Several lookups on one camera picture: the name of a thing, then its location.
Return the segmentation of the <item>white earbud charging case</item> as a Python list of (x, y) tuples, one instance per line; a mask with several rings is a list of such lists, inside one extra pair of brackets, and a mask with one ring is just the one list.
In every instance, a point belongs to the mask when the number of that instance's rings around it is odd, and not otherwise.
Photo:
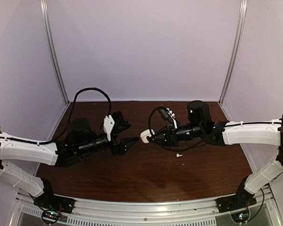
[(146, 129), (140, 134), (141, 141), (145, 144), (149, 143), (148, 138), (151, 137), (151, 130)]

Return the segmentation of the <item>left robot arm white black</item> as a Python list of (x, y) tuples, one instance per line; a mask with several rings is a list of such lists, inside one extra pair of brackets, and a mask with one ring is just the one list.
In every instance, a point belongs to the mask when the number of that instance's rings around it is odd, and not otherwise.
[(50, 181), (23, 171), (10, 160), (33, 161), (66, 168), (78, 164), (80, 159), (87, 159), (91, 154), (107, 149), (113, 155), (124, 155), (139, 140), (138, 137), (130, 137), (117, 141), (118, 134), (131, 126), (124, 118), (115, 120), (112, 115), (108, 115), (103, 126), (104, 132), (96, 134), (86, 118), (78, 118), (67, 125), (66, 138), (58, 141), (22, 140), (0, 130), (0, 178), (25, 190), (48, 209), (56, 208), (58, 198)]

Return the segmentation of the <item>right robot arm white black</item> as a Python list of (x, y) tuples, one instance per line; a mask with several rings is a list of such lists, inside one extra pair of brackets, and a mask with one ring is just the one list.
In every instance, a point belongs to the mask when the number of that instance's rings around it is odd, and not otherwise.
[(234, 144), (265, 144), (278, 147), (278, 154), (269, 163), (244, 179), (233, 196), (232, 203), (242, 208), (253, 195), (283, 173), (283, 115), (280, 119), (258, 122), (212, 121), (209, 106), (203, 101), (187, 103), (189, 123), (180, 125), (174, 112), (163, 106), (156, 107), (162, 118), (170, 124), (158, 131), (151, 127), (143, 131), (140, 137), (144, 143), (155, 143), (172, 151), (180, 141), (201, 138), (190, 148), (201, 143), (215, 146)]

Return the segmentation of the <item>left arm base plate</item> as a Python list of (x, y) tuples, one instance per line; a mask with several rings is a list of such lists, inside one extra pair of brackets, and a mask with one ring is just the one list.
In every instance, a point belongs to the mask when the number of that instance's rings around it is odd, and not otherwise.
[(33, 197), (33, 202), (42, 210), (54, 210), (58, 213), (68, 214), (72, 213), (75, 204), (75, 200), (72, 198), (44, 194), (39, 197)]

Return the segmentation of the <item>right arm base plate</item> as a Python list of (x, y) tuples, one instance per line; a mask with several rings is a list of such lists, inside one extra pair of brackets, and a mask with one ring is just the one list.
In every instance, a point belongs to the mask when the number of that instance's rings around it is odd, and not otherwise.
[(216, 205), (219, 213), (246, 209), (248, 206), (256, 203), (257, 200), (254, 196), (245, 196), (243, 194), (234, 194), (216, 199)]

